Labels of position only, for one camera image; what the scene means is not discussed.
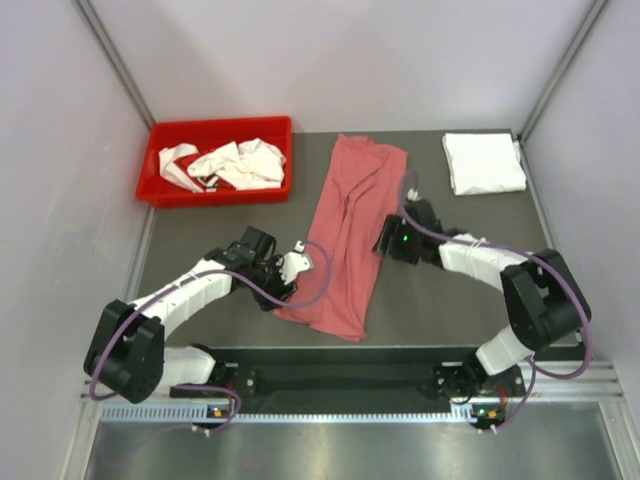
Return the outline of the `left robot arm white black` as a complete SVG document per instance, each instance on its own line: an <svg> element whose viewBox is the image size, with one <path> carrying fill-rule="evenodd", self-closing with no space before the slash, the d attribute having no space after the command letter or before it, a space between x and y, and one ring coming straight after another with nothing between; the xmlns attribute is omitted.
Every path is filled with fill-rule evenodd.
<svg viewBox="0 0 640 480"><path fill-rule="evenodd" d="M204 345L169 347L169 336L207 305L242 287L263 311L282 306L297 290L297 277L313 267L303 242L285 254L273 236L254 227L227 248L205 254L188 272L157 292L131 302L111 301L102 311L85 357L89 392L141 403L156 391L194 385L205 396L226 387L226 368Z"/></svg>

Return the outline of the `pink t shirt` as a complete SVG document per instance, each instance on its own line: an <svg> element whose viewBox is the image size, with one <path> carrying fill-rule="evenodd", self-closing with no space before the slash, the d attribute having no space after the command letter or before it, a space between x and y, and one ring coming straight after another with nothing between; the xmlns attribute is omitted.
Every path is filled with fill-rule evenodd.
<svg viewBox="0 0 640 480"><path fill-rule="evenodd" d="M366 337L366 313L381 266L373 252L385 219L398 208L398 190L408 153L365 136L339 135L331 155L307 239L314 268L298 277L295 304L321 298L275 315L346 340Z"/></svg>

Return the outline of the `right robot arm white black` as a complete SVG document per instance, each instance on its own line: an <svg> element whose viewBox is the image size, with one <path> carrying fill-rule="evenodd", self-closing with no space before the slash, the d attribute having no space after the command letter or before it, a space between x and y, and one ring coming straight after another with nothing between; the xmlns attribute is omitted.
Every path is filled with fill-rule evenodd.
<svg viewBox="0 0 640 480"><path fill-rule="evenodd" d="M522 252L463 230L444 230L424 199L408 200L400 215L386 217L374 252L463 274L503 294L508 326L462 366L469 388L481 396L502 385L503 372L591 321L590 307L558 251Z"/></svg>

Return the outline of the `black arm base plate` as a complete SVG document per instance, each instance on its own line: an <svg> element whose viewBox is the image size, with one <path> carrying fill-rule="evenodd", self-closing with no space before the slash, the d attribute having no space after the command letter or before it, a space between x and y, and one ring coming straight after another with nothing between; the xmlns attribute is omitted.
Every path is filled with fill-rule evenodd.
<svg viewBox="0 0 640 480"><path fill-rule="evenodd" d="M208 348L214 381L240 395L285 391L409 390L431 398L466 398L513 385L521 370L481 367L472 347Z"/></svg>

